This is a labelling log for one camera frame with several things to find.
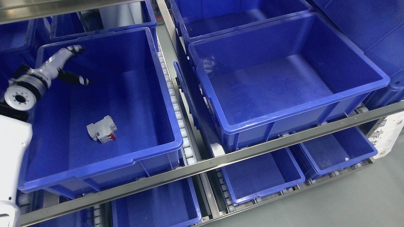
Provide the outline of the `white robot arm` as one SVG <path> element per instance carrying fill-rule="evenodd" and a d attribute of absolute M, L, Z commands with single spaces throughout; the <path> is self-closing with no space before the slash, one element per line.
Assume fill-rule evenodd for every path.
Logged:
<path fill-rule="evenodd" d="M 24 153 L 33 131 L 28 122 L 28 110 L 44 96 L 54 79 L 87 86 L 90 80 L 63 70 L 65 63 L 85 48 L 71 45 L 59 49 L 38 68 L 21 65 L 9 79 L 9 86 L 1 99 L 1 226 L 19 227 L 21 213 L 16 205 L 16 192 Z"/>

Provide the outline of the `white robotic hand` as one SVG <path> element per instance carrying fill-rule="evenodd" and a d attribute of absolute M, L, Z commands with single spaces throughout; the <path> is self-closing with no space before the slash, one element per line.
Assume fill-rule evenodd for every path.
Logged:
<path fill-rule="evenodd" d="M 75 73 L 61 70 L 66 62 L 79 53 L 82 53 L 86 48 L 81 45 L 71 45 L 67 48 L 61 48 L 53 56 L 51 56 L 39 68 L 29 69 L 28 75 L 35 75 L 42 78 L 46 83 L 51 83 L 53 79 L 58 77 L 59 80 L 77 86 L 88 86 L 92 82 Z"/>

